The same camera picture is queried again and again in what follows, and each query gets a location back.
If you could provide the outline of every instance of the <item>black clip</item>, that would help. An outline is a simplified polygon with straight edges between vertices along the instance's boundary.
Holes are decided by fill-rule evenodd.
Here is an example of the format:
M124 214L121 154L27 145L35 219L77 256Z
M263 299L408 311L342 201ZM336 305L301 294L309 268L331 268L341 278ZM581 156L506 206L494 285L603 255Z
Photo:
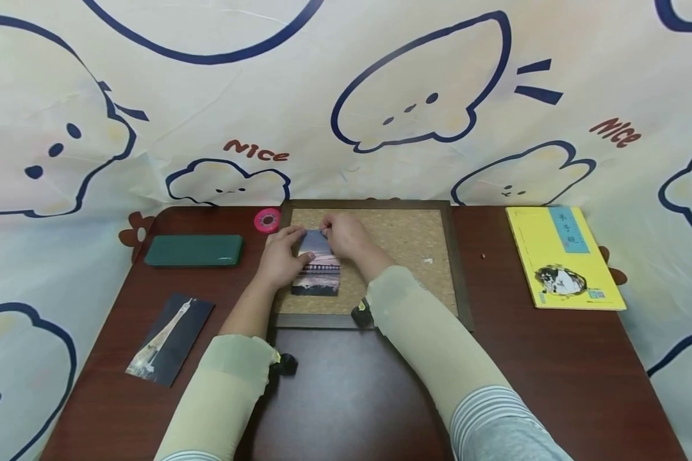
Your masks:
M374 317L369 310L369 302L367 298L361 300L358 306L351 310L351 318L359 328L369 328L374 324Z
M297 372L297 359L292 354L282 354L279 361L272 365L272 372L279 376L292 376Z

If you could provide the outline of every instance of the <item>blue label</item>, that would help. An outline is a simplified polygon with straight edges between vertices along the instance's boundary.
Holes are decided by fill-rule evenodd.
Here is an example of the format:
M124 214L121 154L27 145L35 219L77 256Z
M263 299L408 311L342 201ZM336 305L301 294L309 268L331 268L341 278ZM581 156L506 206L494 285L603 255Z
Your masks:
M569 207L550 207L548 212L566 253L589 253L572 210Z

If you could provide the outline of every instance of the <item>red text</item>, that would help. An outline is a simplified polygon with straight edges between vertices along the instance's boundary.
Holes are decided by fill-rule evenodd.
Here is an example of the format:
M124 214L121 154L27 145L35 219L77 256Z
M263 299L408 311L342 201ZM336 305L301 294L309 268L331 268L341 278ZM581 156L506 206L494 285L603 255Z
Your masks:
M602 139L606 140L610 138L610 141L614 142L615 146L619 149L623 149L623 147L626 147L631 142L641 139L641 135L630 126L630 122L619 122L618 117L605 120L599 125L595 125L589 129L590 133L593 131L597 131L597 134L603 134L609 131Z
M287 152L282 152L282 154L275 154L275 152L272 152L271 150L267 149L262 149L257 152L259 146L255 144L241 144L239 140L228 141L226 143L226 146L223 147L223 150L230 150L231 147L233 147L239 154L248 149L249 151L246 152L246 156L249 157L249 159L252 159L255 155L259 160L264 161L287 161L287 158L290 156L289 154L287 154Z

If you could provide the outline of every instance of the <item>pink tape roll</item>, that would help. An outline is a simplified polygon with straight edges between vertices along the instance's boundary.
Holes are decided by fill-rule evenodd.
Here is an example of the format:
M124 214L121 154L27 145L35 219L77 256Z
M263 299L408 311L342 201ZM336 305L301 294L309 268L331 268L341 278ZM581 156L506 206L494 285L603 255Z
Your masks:
M254 227L259 232L271 234L277 232L279 228L279 210L274 208L264 208L256 214L254 218Z

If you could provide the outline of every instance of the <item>printed fabric backdrop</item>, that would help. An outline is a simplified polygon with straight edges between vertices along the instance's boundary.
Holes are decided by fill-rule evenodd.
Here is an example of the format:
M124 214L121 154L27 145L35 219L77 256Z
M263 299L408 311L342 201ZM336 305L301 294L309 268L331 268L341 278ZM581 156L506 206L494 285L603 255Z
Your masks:
M0 461L153 215L367 197L581 206L692 461L692 0L0 1Z

